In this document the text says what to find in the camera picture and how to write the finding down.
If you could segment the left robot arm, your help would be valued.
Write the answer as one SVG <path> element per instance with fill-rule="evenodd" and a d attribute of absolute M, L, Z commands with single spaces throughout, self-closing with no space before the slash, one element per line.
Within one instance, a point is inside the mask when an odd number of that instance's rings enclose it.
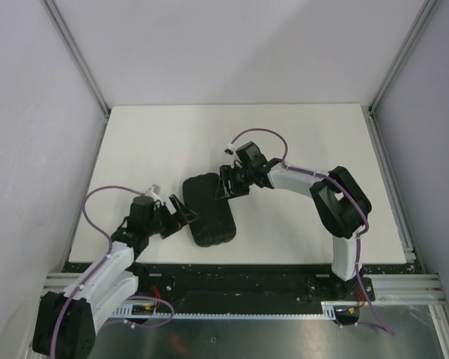
<path fill-rule="evenodd" d="M 36 353 L 87 358 L 110 315 L 128 298 L 149 293 L 150 280 L 130 267 L 151 236 L 166 239 L 199 218 L 175 195 L 169 200 L 173 211 L 155 194 L 135 197 L 128 216 L 108 237 L 102 258 L 61 292 L 47 292 L 41 298 L 31 343 Z"/>

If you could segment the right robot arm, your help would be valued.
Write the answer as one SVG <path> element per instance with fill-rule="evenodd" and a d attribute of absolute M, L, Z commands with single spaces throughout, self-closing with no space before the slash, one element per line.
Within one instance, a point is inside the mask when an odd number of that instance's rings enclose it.
<path fill-rule="evenodd" d="M 268 160 L 252 141 L 236 150 L 229 146 L 225 152 L 237 160 L 219 168 L 216 199 L 246 196 L 252 185 L 312 199 L 321 223 L 332 235 L 331 293 L 339 300 L 354 295 L 361 282 L 358 240 L 369 229 L 372 205 L 350 172 L 342 166 L 319 172 L 289 165 L 283 159 Z"/>

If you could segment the black plastic tool case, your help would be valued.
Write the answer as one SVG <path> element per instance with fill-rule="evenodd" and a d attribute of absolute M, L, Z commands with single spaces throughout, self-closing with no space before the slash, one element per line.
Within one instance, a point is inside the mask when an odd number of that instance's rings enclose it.
<path fill-rule="evenodd" d="M 236 225 L 226 198 L 216 200 L 219 175 L 201 174 L 186 179 L 182 185 L 186 207 L 198 215 L 189 224 L 192 238 L 200 247 L 230 242 L 236 235 Z"/>

